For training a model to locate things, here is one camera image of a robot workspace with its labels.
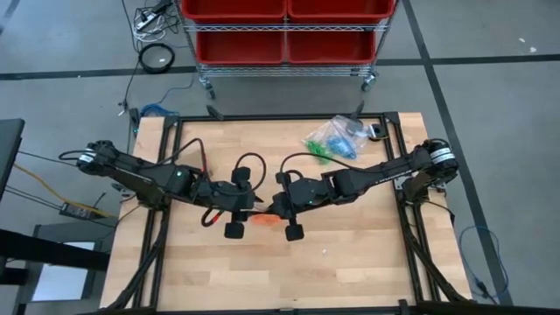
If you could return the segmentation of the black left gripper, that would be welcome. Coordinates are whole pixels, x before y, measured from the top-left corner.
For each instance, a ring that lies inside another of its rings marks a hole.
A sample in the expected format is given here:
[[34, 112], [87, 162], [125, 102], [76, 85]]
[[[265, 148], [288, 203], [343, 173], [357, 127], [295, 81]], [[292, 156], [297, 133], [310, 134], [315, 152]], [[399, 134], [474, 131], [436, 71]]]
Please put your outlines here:
[[245, 213], [238, 212], [265, 209], [265, 203], [254, 192], [246, 192], [226, 181], [200, 181], [192, 189], [192, 202], [197, 206], [232, 213], [224, 229], [227, 239], [242, 239], [244, 236]]

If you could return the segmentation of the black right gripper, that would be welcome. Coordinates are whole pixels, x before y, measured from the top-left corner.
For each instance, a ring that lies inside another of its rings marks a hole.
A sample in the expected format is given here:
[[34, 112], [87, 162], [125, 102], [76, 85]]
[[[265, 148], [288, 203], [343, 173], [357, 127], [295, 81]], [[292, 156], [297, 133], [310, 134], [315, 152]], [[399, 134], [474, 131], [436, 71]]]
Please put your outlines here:
[[305, 237], [303, 226], [298, 223], [297, 215], [333, 204], [329, 185], [323, 179], [299, 178], [289, 185], [280, 185], [282, 191], [272, 197], [269, 212], [282, 219], [288, 219], [284, 229], [288, 242]]

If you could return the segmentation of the bunch of green rubber bands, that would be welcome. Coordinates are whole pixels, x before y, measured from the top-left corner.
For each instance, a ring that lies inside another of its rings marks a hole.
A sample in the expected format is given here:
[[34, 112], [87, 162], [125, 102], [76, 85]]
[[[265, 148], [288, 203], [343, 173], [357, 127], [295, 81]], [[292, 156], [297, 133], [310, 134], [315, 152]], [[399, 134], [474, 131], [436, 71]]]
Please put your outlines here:
[[330, 163], [329, 158], [331, 158], [333, 154], [324, 143], [314, 140], [306, 140], [305, 146], [310, 153], [316, 155], [316, 159], [321, 165], [327, 165]]

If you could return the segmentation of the bunch of blue rubber bands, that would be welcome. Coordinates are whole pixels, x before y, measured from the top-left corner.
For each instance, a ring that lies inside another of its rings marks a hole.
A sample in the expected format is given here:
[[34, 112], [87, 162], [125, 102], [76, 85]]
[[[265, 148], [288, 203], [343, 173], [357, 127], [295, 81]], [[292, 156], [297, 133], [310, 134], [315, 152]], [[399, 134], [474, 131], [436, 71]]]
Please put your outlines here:
[[356, 159], [357, 153], [354, 144], [346, 140], [343, 136], [331, 136], [327, 139], [327, 148], [332, 154], [339, 155], [346, 159]]

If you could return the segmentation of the red plastic bin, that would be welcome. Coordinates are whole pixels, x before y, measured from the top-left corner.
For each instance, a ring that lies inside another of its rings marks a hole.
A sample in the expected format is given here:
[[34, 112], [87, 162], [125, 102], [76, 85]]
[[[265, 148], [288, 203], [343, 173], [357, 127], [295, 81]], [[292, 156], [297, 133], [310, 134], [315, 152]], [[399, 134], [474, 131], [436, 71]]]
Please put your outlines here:
[[301, 24], [377, 24], [396, 0], [287, 0], [290, 20]]
[[290, 31], [287, 58], [292, 64], [367, 64], [375, 57], [373, 31]]
[[199, 32], [196, 59], [207, 65], [272, 65], [284, 61], [281, 32]]
[[198, 24], [276, 24], [287, 0], [181, 0], [181, 10]]

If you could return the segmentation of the black power adapter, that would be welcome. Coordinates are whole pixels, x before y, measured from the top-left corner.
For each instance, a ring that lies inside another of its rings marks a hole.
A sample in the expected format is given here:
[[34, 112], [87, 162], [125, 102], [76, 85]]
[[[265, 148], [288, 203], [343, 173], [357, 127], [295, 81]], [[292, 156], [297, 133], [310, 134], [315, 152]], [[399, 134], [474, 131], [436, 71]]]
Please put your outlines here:
[[95, 214], [90, 210], [67, 202], [62, 204], [59, 214], [79, 220], [91, 220], [95, 217]]

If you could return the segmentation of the white power strip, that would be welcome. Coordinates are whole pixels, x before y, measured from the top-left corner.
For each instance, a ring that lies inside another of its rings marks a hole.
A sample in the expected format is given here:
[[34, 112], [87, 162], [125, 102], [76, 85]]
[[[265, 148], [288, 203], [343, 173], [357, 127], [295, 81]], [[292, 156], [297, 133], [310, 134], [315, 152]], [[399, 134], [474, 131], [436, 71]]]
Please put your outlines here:
[[155, 14], [151, 11], [149, 13], [141, 11], [136, 19], [137, 22], [135, 22], [134, 28], [136, 31], [141, 31], [150, 23], [156, 21], [158, 19], [158, 14]]

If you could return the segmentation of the black desk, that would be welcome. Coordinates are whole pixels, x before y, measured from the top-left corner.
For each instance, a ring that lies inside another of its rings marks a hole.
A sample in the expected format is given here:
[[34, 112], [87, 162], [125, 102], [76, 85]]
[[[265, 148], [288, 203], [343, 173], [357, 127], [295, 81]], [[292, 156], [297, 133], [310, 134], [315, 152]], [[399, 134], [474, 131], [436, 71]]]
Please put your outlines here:
[[24, 127], [25, 121], [21, 118], [0, 119], [0, 201], [18, 154]]

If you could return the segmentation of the black aluminium rig frame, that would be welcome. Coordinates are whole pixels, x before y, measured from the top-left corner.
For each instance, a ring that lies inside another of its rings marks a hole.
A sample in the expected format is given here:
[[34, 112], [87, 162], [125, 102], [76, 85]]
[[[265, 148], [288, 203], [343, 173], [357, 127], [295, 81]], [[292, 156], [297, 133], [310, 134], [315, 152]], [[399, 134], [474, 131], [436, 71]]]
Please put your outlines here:
[[[223, 122], [192, 117], [164, 136], [162, 119], [144, 118], [132, 151], [157, 161], [160, 151], [171, 153], [175, 144], [199, 138], [218, 180], [229, 179], [241, 155], [255, 152], [267, 164], [258, 194], [269, 204], [279, 189], [275, 175], [280, 166], [312, 178], [325, 170], [304, 154], [303, 145], [324, 122], [324, 117], [311, 115]], [[333, 308], [358, 312], [415, 301], [389, 183], [371, 188], [354, 203], [302, 214], [300, 241], [286, 240], [282, 222], [263, 219], [251, 220], [242, 239], [229, 240], [222, 222], [202, 227], [202, 213], [184, 203], [171, 208], [157, 315], [229, 310], [322, 315]]]

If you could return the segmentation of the black bench frame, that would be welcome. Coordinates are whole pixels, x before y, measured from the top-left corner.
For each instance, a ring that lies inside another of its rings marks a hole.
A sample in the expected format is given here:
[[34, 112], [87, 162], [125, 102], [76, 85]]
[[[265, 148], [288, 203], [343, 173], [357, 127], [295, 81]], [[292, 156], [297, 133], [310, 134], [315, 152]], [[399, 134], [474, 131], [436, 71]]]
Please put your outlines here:
[[113, 233], [111, 224], [90, 222], [37, 225], [31, 235], [0, 228], [0, 288], [17, 288], [14, 306], [0, 315], [25, 315], [48, 289], [45, 315], [97, 311]]

